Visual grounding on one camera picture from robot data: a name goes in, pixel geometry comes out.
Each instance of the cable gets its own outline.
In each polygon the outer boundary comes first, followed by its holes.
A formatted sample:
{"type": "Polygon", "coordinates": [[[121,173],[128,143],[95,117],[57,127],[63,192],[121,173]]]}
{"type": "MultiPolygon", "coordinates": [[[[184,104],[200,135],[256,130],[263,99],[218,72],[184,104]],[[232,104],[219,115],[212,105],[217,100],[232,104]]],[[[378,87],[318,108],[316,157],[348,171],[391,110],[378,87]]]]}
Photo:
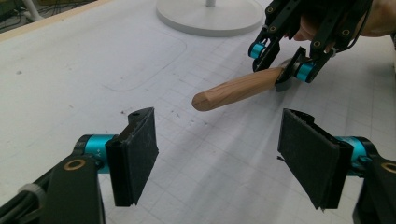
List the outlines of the cable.
{"type": "Polygon", "coordinates": [[[1,31],[1,30],[4,30],[4,29],[7,29],[8,27],[15,26],[15,25],[18,25],[18,24],[21,23],[21,21],[22,21],[21,13],[18,12],[18,11],[17,11],[17,13],[18,13],[17,16],[19,17],[18,21],[17,21],[17,22],[14,22],[14,23],[12,23],[12,24],[10,24],[10,25],[5,25],[5,26],[3,26],[3,27],[0,27],[0,31],[1,31]]]}
{"type": "Polygon", "coordinates": [[[353,39],[353,42],[349,46],[347,46],[346,48],[337,50],[337,53],[345,51],[345,50],[348,50],[348,49],[351,49],[356,44],[356,42],[358,42],[359,36],[361,35],[361,32],[363,32],[363,28],[366,25],[366,22],[367,22],[367,20],[369,18],[370,12],[371,12],[371,7],[369,7],[367,9],[366,15],[364,16],[363,23],[361,24],[361,27],[359,28],[359,31],[358,31],[358,34],[356,35],[356,38],[353,39]]]}
{"type": "Polygon", "coordinates": [[[19,218],[18,224],[32,224],[32,221],[39,218],[41,216],[42,209],[34,210],[33,212],[27,214],[24,217],[19,218]]]}
{"type": "Polygon", "coordinates": [[[46,6],[46,7],[40,8],[40,9],[38,10],[38,12],[39,12],[39,13],[43,13],[45,10],[47,10],[47,11],[45,11],[45,13],[47,13],[47,12],[50,10],[51,7],[52,7],[52,6],[46,6]]]}
{"type": "MultiPolygon", "coordinates": [[[[40,176],[34,183],[40,186],[43,190],[47,190],[50,182],[50,174],[52,170],[47,171],[45,174],[40,176]]],[[[28,191],[22,191],[18,193],[14,198],[8,201],[6,204],[0,207],[0,224],[11,223],[14,220],[20,218],[30,220],[36,217],[39,213],[32,213],[38,208],[37,197],[28,191]]]]}

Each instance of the wooden stick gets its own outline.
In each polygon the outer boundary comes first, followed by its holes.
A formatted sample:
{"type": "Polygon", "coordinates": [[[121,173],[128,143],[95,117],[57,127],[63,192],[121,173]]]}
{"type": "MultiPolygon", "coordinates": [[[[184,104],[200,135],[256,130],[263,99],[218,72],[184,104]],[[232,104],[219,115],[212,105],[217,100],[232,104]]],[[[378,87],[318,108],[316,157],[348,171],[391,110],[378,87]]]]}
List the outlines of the wooden stick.
{"type": "Polygon", "coordinates": [[[270,68],[224,82],[196,94],[192,99],[192,106],[199,111],[208,111],[269,90],[275,86],[283,69],[270,68]]]}

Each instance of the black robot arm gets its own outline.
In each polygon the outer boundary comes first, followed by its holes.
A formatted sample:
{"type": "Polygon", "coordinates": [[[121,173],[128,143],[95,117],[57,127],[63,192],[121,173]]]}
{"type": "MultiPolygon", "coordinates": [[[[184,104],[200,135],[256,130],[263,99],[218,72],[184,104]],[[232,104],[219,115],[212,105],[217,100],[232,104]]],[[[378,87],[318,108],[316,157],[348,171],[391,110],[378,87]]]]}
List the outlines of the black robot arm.
{"type": "Polygon", "coordinates": [[[98,173],[110,173],[116,206],[137,204],[158,155],[154,108],[120,134],[83,135],[70,156],[0,207],[0,223],[106,223],[98,173]]]}
{"type": "Polygon", "coordinates": [[[316,208],[336,209],[347,175],[364,178],[355,206],[356,224],[396,223],[396,161],[382,158],[364,137],[334,137],[314,117],[284,109],[280,159],[290,168],[316,208]]]}

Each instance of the white round base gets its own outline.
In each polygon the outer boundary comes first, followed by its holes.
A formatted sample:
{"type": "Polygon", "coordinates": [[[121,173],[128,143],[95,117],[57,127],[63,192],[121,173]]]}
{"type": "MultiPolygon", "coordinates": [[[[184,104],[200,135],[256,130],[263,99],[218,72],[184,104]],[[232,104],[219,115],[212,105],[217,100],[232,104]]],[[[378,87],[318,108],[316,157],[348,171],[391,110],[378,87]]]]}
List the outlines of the white round base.
{"type": "Polygon", "coordinates": [[[158,0],[157,14],[166,25],[191,35],[233,36],[249,33],[263,22],[262,6],[254,0],[158,0]]]}

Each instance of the white surface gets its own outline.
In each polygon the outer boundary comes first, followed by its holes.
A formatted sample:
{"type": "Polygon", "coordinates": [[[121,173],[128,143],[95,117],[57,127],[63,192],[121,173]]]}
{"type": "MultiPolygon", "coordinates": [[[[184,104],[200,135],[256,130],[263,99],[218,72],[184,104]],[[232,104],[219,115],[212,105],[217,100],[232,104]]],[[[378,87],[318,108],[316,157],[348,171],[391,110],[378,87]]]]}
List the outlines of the white surface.
{"type": "MultiPolygon", "coordinates": [[[[139,204],[115,208],[109,176],[100,175],[108,223],[352,223],[361,179],[347,179],[339,209],[315,210],[276,159],[281,111],[309,113],[333,135],[367,137],[396,160],[390,39],[360,39],[311,84],[295,80],[284,93],[202,113],[192,96],[250,73],[259,30],[186,35],[155,8],[153,0],[112,1],[0,42],[0,204],[83,134],[119,133],[128,113],[154,106],[160,155],[139,204]]],[[[300,44],[308,43],[283,40],[275,64],[300,44]]]]}
{"type": "Polygon", "coordinates": [[[181,32],[225,37],[257,29],[264,11],[255,0],[158,0],[157,14],[163,23],[181,32]]]}

